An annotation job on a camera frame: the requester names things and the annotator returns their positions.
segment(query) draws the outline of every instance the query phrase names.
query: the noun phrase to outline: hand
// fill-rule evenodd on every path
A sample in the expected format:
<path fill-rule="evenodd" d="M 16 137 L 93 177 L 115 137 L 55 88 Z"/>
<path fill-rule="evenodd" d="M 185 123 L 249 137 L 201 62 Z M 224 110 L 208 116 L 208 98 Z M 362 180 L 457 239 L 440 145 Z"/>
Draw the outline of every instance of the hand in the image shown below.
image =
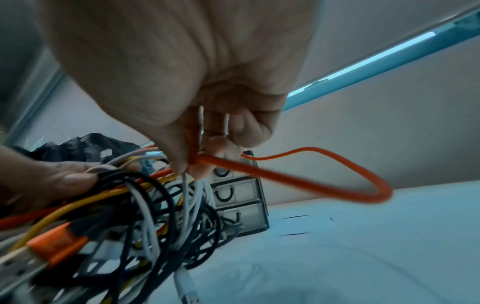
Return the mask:
<path fill-rule="evenodd" d="M 1 145 L 0 159 L 0 205 L 13 206 L 14 214 L 83 194 L 98 179 L 96 174 L 85 173 L 98 163 L 35 161 Z M 127 169 L 140 170 L 138 163 Z"/>
<path fill-rule="evenodd" d="M 318 2 L 38 0 L 38 7 L 65 70 L 181 173 L 199 152 L 238 158 L 272 135 Z"/>

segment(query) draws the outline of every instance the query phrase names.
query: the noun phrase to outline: light strip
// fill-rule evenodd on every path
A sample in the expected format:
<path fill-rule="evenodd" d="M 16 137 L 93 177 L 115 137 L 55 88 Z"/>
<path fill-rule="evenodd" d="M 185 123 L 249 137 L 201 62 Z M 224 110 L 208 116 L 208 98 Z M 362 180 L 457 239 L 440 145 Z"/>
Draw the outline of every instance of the light strip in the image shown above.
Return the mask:
<path fill-rule="evenodd" d="M 429 38 L 431 38 L 431 37 L 433 37 L 433 36 L 435 36 L 435 35 L 436 35 L 435 32 L 425 33 L 425 34 L 420 35 L 420 36 L 418 36 L 418 37 L 415 37 L 415 38 L 413 38 L 413 39 L 411 39 L 411 40 L 408 40 L 408 41 L 406 41 L 406 42 L 404 42 L 404 43 L 402 43 L 402 44 L 400 44 L 400 45 L 398 45 L 398 46 L 396 46 L 396 47 L 393 47 L 393 48 L 391 48 L 391 49 L 388 49 L 388 50 L 386 50 L 386 51 L 383 51 L 383 52 L 381 52 L 381 53 L 379 53 L 379 54 L 377 54 L 377 55 L 375 55 L 375 56 L 372 56 L 372 57 L 367 58 L 367 59 L 365 59 L 365 60 L 363 60 L 363 61 L 360 61 L 359 63 L 356 63 L 356 64 L 354 64 L 354 65 L 352 65 L 352 66 L 349 66 L 349 67 L 347 67 L 347 68 L 345 68 L 345 69 L 343 69 L 343 70 L 340 70 L 340 71 L 338 71 L 338 72 L 336 72 L 336 73 L 333 73 L 333 74 L 331 74 L 331 75 L 329 75 L 329 76 L 327 76 L 327 77 L 324 77 L 324 78 L 322 78 L 322 79 L 319 79 L 319 80 L 317 80 L 317 81 L 322 81 L 322 80 L 325 80 L 325 79 L 331 80 L 331 79 L 336 78 L 336 77 L 338 77 L 338 76 L 341 76 L 341 75 L 343 75 L 343 74 L 345 74 L 345 73 L 348 73 L 348 72 L 350 72 L 350 71 L 353 71 L 353 70 L 355 70 L 355 69 L 358 69 L 358 68 L 360 68 L 360 67 L 363 67 L 364 65 L 367 65 L 367 64 L 369 64 L 369 63 L 372 63 L 372 62 L 374 62 L 374 61 L 376 61 L 376 60 L 378 60 L 378 59 L 381 59 L 381 58 L 383 58 L 383 57 L 385 57 L 385 56 L 391 55 L 391 54 L 393 54 L 393 53 L 396 53 L 396 52 L 398 52 L 398 51 L 401 51 L 401 50 L 403 50 L 403 49 L 406 49 L 406 48 L 408 48 L 408 47 L 411 47 L 412 45 L 415 45 L 415 44 L 417 44 L 417 43 L 420 43 L 420 42 L 422 42 L 422 41 L 425 41 L 425 40 L 427 40 L 427 39 L 429 39 Z M 287 97 L 290 97 L 290 96 L 296 95 L 296 94 L 298 94 L 298 93 L 301 93 L 301 92 L 303 92 L 306 88 L 308 88 L 308 87 L 311 86 L 311 85 L 312 85 L 312 84 L 308 84 L 308 85 L 306 85 L 306 86 L 304 86 L 304 87 L 301 87 L 301 88 L 299 88 L 299 89 L 296 89 L 295 91 L 293 91 L 293 92 L 291 92 L 290 94 L 288 94 Z"/>

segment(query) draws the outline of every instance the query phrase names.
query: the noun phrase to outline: black fabric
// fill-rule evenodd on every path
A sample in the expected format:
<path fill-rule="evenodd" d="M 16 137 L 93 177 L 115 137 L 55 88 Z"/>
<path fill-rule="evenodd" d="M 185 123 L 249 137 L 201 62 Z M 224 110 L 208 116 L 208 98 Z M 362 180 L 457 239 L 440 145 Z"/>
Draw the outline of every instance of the black fabric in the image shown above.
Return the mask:
<path fill-rule="evenodd" d="M 12 147 L 17 152 L 35 160 L 43 161 L 82 161 L 107 163 L 125 153 L 137 150 L 140 146 L 113 139 L 100 133 L 90 133 L 83 137 L 75 137 L 60 145 L 46 143 L 30 152 L 20 147 Z M 101 158 L 101 152 L 111 149 L 111 156 Z M 154 169 L 149 161 L 141 162 L 142 173 L 151 174 Z"/>

